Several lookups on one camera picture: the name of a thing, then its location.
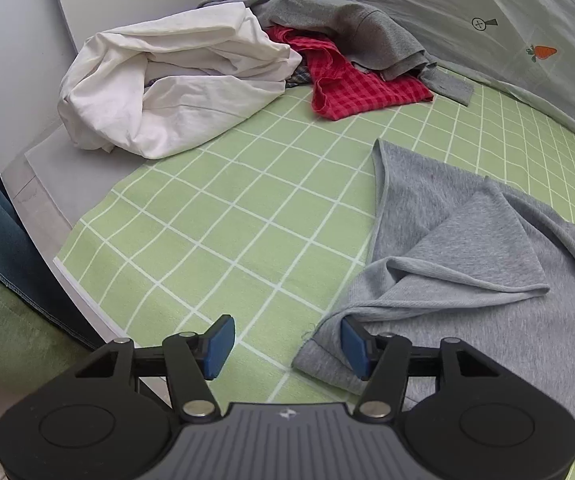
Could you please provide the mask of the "light grey sweatpants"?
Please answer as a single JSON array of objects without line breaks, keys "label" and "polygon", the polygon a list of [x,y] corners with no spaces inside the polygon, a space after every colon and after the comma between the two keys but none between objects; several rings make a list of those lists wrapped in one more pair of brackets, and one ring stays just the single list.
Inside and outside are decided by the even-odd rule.
[{"label": "light grey sweatpants", "polygon": [[365,268],[296,354],[297,370],[360,393],[341,347],[353,316],[429,347],[465,340],[575,417],[575,224],[516,188],[376,141]]}]

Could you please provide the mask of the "white crumpled garment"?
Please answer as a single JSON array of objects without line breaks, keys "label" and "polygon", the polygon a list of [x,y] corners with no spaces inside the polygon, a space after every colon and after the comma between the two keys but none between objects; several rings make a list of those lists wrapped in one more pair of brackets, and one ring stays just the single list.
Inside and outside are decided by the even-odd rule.
[{"label": "white crumpled garment", "polygon": [[80,150],[162,159],[251,118],[284,93],[299,64],[244,3],[205,6],[90,37],[57,110]]}]

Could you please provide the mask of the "red checked shirt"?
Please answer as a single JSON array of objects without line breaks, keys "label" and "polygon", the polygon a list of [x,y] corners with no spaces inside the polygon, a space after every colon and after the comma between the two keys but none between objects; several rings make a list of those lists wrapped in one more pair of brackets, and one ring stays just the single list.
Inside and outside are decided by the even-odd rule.
[{"label": "red checked shirt", "polygon": [[402,75],[383,81],[374,73],[357,70],[329,37],[272,26],[266,33],[288,44],[305,60],[312,81],[312,110],[328,120],[339,120],[385,107],[431,102],[434,95],[417,77]]}]

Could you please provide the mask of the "grey foam pad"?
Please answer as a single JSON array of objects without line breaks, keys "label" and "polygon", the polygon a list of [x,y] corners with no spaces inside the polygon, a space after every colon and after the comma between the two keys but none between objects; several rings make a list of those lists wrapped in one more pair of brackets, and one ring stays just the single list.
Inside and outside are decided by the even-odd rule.
[{"label": "grey foam pad", "polygon": [[138,161],[122,151],[75,148],[60,126],[18,155],[2,179],[33,243],[52,256],[76,222],[135,168]]}]

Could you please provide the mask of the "green checked mat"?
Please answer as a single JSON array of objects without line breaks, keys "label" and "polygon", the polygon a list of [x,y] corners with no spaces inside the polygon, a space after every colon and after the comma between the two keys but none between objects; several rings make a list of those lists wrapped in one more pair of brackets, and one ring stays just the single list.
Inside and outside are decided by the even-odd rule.
[{"label": "green checked mat", "polygon": [[291,364],[367,260],[379,139],[496,178],[575,223],[575,134],[511,96],[476,84],[469,105],[436,96],[329,122],[300,86],[115,184],[55,264],[106,339],[157,346],[231,314],[236,343],[211,386],[221,405],[350,402]]}]

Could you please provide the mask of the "dark grey shirt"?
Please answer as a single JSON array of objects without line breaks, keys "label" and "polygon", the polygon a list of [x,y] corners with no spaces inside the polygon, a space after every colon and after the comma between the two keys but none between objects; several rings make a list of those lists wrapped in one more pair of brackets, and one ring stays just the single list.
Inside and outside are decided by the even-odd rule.
[{"label": "dark grey shirt", "polygon": [[473,84],[444,73],[411,32],[384,11],[357,0],[204,0],[202,6],[240,1],[260,25],[280,25],[319,32],[334,41],[339,51],[386,81],[402,75],[419,78],[440,96],[469,105]]}]

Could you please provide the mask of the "teal curtain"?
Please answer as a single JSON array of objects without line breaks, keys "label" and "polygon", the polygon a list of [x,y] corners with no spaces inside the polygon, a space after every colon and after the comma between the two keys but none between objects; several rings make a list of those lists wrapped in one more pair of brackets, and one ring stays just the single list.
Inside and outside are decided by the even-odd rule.
[{"label": "teal curtain", "polygon": [[34,312],[92,350],[103,340],[56,280],[18,218],[0,178],[0,282]]}]

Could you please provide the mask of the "green fuzzy blanket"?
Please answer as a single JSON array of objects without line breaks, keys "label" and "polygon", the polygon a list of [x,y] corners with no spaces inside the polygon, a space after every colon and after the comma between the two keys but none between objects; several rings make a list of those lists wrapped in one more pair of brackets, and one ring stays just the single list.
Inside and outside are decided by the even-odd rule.
[{"label": "green fuzzy blanket", "polygon": [[0,282],[0,388],[27,394],[89,354]]}]

